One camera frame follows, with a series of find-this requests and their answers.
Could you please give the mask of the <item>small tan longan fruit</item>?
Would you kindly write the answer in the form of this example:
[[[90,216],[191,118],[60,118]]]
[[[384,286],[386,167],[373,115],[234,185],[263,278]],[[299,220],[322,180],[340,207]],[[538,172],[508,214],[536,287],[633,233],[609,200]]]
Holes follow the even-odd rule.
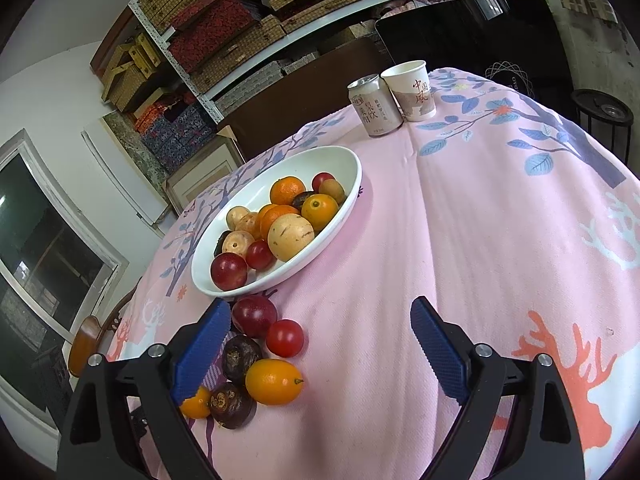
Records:
[[[228,228],[233,231],[236,229],[236,225],[242,220],[250,211],[244,206],[234,206],[228,210],[226,214],[226,222]]]

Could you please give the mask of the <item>large orange tangerine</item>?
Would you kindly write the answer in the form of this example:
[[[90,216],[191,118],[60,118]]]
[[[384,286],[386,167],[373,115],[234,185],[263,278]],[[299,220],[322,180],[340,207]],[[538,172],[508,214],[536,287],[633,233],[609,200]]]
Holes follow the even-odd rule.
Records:
[[[286,214],[298,214],[298,211],[291,205],[277,205],[265,214],[260,224],[260,236],[263,240],[268,238],[269,230],[276,220]]]

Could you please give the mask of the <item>orange kumquat fruit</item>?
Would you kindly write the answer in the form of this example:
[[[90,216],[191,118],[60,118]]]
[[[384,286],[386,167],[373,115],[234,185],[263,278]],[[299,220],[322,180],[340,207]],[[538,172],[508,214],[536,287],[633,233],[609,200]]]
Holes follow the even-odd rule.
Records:
[[[283,360],[258,360],[245,376],[248,394],[264,405],[289,404],[299,396],[304,385],[303,374],[293,364]]]

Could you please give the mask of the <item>small orange fruit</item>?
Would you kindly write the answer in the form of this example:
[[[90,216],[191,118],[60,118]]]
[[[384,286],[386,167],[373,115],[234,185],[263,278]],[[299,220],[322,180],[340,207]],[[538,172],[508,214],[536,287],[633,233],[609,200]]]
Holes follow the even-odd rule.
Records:
[[[202,419],[210,416],[209,400],[212,393],[204,386],[180,404],[180,412],[190,419]]]

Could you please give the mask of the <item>wooden chair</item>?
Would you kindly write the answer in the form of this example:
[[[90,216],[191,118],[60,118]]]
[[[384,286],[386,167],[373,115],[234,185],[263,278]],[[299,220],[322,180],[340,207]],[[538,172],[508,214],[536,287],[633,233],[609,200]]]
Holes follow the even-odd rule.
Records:
[[[68,356],[68,371],[70,374],[79,378],[84,370],[90,356],[98,352],[103,339],[107,332],[116,333],[122,322],[122,311],[128,306],[131,299],[134,298],[137,286],[134,286],[130,292],[116,304],[107,315],[104,322],[101,322],[95,315],[87,316],[79,325],[78,331],[70,347],[70,355]]]

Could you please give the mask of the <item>pale yellow pear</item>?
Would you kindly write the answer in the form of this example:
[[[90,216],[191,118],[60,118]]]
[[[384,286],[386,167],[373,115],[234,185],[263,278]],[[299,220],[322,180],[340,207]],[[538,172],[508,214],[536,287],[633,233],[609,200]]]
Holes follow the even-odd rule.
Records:
[[[288,261],[307,247],[315,236],[308,220],[299,214],[284,214],[272,222],[267,242],[277,259]]]

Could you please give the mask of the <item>cardboard box framed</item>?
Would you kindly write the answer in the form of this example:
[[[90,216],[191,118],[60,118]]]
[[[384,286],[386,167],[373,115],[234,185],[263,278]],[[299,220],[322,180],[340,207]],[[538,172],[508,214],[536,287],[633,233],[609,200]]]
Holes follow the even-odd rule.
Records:
[[[198,194],[244,164],[230,126],[217,132],[164,183],[169,203],[176,214],[183,212]]]

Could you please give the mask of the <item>brown kiwi fruit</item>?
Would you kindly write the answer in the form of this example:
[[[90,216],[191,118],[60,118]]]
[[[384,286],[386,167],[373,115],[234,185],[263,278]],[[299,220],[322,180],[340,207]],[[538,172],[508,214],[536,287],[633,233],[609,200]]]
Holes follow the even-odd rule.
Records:
[[[338,206],[342,206],[346,200],[346,193],[341,183],[335,179],[323,180],[319,186],[319,192],[331,196]]]

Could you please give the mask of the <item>red plum in plate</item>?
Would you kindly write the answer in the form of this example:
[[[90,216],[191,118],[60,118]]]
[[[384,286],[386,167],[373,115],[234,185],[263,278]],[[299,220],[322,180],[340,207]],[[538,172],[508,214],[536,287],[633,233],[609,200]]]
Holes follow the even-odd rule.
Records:
[[[223,252],[214,258],[210,266],[210,277],[213,283],[225,292],[240,288],[247,281],[247,264],[234,252]]]

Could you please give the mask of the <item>pink patterned tablecloth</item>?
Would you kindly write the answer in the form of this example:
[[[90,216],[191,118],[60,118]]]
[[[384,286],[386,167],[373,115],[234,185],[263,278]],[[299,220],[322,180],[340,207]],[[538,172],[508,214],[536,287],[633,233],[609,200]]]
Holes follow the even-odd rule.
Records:
[[[639,181],[592,136],[526,96],[445,68],[436,115],[373,139],[351,107],[201,193],[160,244],[108,349],[138,356],[197,320],[194,246],[224,203],[285,156],[344,145],[362,185],[340,234],[268,295],[303,327],[302,394],[243,429],[192,429],[227,479],[415,479],[457,415],[410,327],[424,296],[504,356],[555,360],[586,475],[639,421]]]

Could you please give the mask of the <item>yellow orange persimmon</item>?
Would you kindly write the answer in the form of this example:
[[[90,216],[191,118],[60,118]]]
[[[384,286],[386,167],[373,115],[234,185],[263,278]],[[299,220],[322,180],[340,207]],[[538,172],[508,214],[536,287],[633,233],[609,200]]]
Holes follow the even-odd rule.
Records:
[[[303,203],[302,217],[311,224],[314,232],[319,233],[331,222],[339,209],[332,196],[312,194]]]

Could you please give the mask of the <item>red cherry tomato in plate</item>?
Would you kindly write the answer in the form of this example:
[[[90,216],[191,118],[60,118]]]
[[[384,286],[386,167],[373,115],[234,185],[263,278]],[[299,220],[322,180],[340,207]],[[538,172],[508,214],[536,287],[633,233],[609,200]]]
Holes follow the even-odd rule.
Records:
[[[316,174],[314,176],[314,178],[311,181],[311,187],[314,190],[315,193],[319,193],[320,192],[320,186],[322,185],[322,183],[326,180],[333,180],[334,177],[332,176],[332,174],[329,174],[326,171],[320,172],[320,174]]]

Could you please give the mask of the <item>dark brown wooden board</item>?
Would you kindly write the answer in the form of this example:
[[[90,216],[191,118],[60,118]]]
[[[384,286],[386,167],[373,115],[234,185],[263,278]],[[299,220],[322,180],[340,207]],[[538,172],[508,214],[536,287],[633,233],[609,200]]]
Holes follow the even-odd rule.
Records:
[[[349,104],[347,86],[381,73],[392,59],[382,42],[370,37],[321,55],[251,98],[218,125],[229,127],[241,154],[249,160],[267,148]]]

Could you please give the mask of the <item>white paper cup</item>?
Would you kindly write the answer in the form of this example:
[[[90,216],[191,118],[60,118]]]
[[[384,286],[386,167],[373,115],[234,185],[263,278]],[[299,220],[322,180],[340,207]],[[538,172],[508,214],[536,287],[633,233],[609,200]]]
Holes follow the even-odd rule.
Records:
[[[405,120],[424,122],[436,114],[436,103],[423,60],[397,64],[381,74]]]

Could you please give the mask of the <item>red cherry tomato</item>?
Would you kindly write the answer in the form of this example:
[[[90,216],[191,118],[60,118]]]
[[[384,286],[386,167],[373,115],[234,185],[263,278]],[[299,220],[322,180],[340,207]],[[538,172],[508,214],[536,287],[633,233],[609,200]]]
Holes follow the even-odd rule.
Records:
[[[265,338],[268,350],[282,358],[292,358],[303,350],[305,335],[303,327],[292,320],[274,322]]]
[[[320,174],[316,174],[314,176],[314,178],[311,181],[311,187],[314,190],[315,193],[319,193],[320,192],[320,186],[322,185],[322,183],[326,180],[333,180],[334,177],[332,176],[332,174],[329,174],[326,171],[320,172]]]
[[[245,261],[250,268],[256,271],[265,271],[273,265],[276,257],[265,240],[255,240],[247,248]]]

